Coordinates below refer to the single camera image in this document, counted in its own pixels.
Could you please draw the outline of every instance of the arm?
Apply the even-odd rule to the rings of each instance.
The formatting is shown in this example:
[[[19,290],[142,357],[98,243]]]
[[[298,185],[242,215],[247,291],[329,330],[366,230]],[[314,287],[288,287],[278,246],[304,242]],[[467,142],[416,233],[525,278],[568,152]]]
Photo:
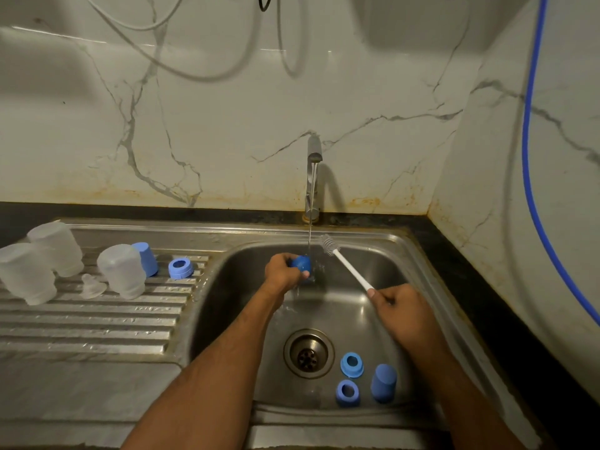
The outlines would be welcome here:
[[[370,289],[383,325],[431,386],[460,450],[524,450],[452,355],[429,304],[408,284]]]
[[[154,401],[123,450],[242,448],[266,327],[283,295],[305,278],[286,264],[295,257],[271,258],[244,310]]]

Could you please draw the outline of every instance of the blue cap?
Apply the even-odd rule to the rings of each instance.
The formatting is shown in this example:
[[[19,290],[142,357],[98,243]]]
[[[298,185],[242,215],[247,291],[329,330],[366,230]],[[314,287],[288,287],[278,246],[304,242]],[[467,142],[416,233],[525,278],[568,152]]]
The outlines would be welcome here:
[[[371,393],[375,401],[389,403],[394,399],[397,378],[396,370],[390,365],[381,364],[375,368],[371,380]]]
[[[131,246],[140,252],[140,257],[142,258],[142,268],[146,272],[146,277],[155,275],[158,271],[158,263],[156,262],[156,258],[154,257],[152,249],[150,249],[150,245],[148,245],[146,242],[139,242],[133,243]]]
[[[310,257],[309,256],[298,256],[290,263],[290,267],[296,267],[301,272],[308,272],[312,275],[312,271],[310,268]]]
[[[354,408],[361,403],[358,386],[351,380],[344,379],[335,389],[335,399],[342,408]]]
[[[365,370],[363,359],[355,352],[348,352],[341,358],[340,368],[349,378],[360,378]]]
[[[194,266],[187,257],[177,257],[169,262],[169,275],[171,279],[184,279],[194,272]]]

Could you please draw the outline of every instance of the marble wall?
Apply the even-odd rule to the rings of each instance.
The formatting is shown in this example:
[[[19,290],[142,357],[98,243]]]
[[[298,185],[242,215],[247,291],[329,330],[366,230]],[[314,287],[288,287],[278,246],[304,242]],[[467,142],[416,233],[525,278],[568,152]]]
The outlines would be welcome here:
[[[491,46],[430,217],[600,401],[600,328],[554,270],[531,222],[521,124],[538,0]],[[600,0],[550,0],[533,98],[530,171],[559,257],[600,310]]]
[[[325,210],[425,213],[511,9],[0,0],[0,200],[300,210],[314,134]]]

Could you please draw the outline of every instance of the person's left hand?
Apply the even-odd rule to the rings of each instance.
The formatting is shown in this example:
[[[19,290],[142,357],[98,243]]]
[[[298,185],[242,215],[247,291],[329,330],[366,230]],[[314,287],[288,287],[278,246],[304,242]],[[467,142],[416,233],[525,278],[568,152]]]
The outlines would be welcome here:
[[[309,272],[301,272],[296,267],[289,267],[288,261],[298,257],[296,254],[282,252],[271,257],[265,266],[265,282],[260,287],[268,295],[277,299],[281,305],[283,295],[300,281],[308,278]]]

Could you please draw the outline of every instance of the brush bristles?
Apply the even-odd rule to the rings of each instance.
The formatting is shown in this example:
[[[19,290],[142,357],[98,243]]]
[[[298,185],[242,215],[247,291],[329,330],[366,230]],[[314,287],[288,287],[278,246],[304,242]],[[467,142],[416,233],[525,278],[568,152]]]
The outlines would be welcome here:
[[[334,255],[334,249],[337,249],[338,251],[340,250],[340,247],[338,246],[338,244],[329,235],[327,235],[327,234],[321,235],[320,239],[321,239],[321,244],[323,245],[323,249],[330,256]]]

